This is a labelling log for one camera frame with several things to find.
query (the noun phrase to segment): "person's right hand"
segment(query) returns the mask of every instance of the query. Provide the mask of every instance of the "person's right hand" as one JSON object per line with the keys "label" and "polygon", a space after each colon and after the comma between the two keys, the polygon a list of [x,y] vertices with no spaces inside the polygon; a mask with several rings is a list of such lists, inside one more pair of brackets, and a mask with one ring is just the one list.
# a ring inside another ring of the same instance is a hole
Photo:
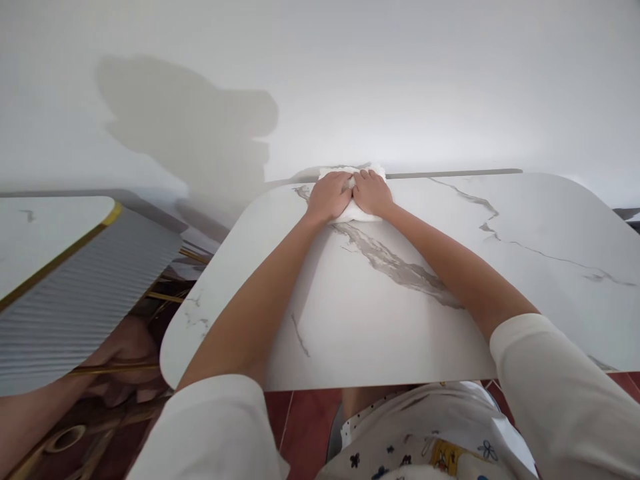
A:
{"label": "person's right hand", "polygon": [[355,186],[353,199],[366,213],[383,216],[386,209],[393,205],[391,190],[384,179],[373,170],[360,170],[354,173]]}

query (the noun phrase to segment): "white long-sleeve shirt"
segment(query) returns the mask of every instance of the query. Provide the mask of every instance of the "white long-sleeve shirt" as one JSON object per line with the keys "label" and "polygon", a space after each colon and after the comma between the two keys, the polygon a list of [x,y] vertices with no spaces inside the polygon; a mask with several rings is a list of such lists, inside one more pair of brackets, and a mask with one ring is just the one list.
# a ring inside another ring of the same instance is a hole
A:
{"label": "white long-sleeve shirt", "polygon": [[[429,384],[375,408],[318,478],[532,479],[534,460],[545,480],[640,478],[640,405],[549,320],[512,318],[490,349],[521,436],[476,384]],[[167,402],[129,478],[288,472],[258,384],[223,375]]]}

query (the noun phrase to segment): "floor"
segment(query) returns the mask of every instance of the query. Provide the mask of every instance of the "floor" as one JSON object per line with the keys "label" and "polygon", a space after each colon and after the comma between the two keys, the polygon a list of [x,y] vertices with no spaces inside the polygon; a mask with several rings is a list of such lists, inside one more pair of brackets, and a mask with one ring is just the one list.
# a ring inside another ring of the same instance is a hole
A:
{"label": "floor", "polygon": [[[609,376],[640,403],[640,372]],[[500,410],[515,424],[498,380],[485,380]],[[269,420],[280,454],[291,466],[289,480],[311,480],[325,464],[329,432],[340,405],[340,390],[265,394]]]}

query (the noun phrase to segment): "white tissue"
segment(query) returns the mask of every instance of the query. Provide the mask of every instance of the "white tissue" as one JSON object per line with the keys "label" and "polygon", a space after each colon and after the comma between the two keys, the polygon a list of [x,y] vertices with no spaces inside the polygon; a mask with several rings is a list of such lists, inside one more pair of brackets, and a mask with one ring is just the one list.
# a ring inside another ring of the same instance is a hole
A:
{"label": "white tissue", "polygon": [[[373,170],[378,175],[380,175],[385,182],[387,181],[387,178],[385,176],[385,170],[380,165],[370,165],[368,167],[365,167],[365,170]],[[326,174],[332,171],[346,171],[349,173],[356,173],[356,172],[359,172],[360,170],[353,167],[321,168],[320,176],[318,177],[318,180],[320,180],[322,177],[324,177]],[[352,177],[349,179],[348,186],[349,188],[353,188],[354,185],[355,185],[355,180]],[[381,221],[382,218],[363,212],[362,209],[358,207],[358,204],[355,202],[355,200],[351,199],[351,201],[347,205],[347,208],[345,208],[344,212],[342,212],[342,214],[338,218],[331,221],[330,223],[344,223],[351,220]]]}

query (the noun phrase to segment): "person's left hand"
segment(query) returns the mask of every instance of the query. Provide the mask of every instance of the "person's left hand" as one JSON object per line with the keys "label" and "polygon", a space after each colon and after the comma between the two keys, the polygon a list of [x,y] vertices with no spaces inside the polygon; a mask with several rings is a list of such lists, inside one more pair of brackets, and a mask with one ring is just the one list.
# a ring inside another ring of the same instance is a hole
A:
{"label": "person's left hand", "polygon": [[345,188],[350,178],[349,172],[330,172],[318,180],[311,190],[305,216],[323,225],[338,218],[351,200],[351,189]]}

